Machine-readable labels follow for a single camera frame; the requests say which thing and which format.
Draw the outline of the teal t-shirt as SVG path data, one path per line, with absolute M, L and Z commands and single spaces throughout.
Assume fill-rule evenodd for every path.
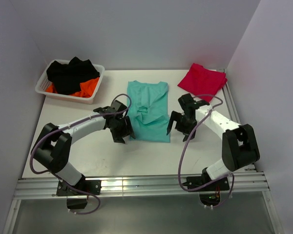
M 131 140 L 169 143 L 168 84 L 130 81 L 127 95 L 132 101 L 128 116 L 135 134 Z

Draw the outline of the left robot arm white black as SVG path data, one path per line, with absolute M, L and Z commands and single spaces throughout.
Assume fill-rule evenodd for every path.
M 54 125 L 45 125 L 31 151 L 30 168 L 35 171 L 33 160 L 46 168 L 41 173 L 50 172 L 60 180 L 68 184 L 68 190 L 79 195 L 85 190 L 85 176 L 80 173 L 71 163 L 69 155 L 71 146 L 83 137 L 109 129 L 115 143 L 125 143 L 124 138 L 135 134 L 127 116 L 129 107 L 114 100 L 110 106 L 97 108 L 87 117 L 77 121 Z

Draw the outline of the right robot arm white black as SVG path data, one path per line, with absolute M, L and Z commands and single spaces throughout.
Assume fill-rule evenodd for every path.
M 196 130 L 201 125 L 212 130 L 222 141 L 221 158 L 202 171 L 201 187 L 212 190 L 220 179 L 260 159 L 253 127 L 234 122 L 216 111 L 216 107 L 224 103 L 221 98 L 218 104 L 211 105 L 203 100 L 203 95 L 193 97 L 185 94 L 178 98 L 178 102 L 183 112 L 171 113 L 167 134 L 175 129 L 184 135 L 185 145 L 178 165 L 179 173 L 189 142 L 195 138 Z

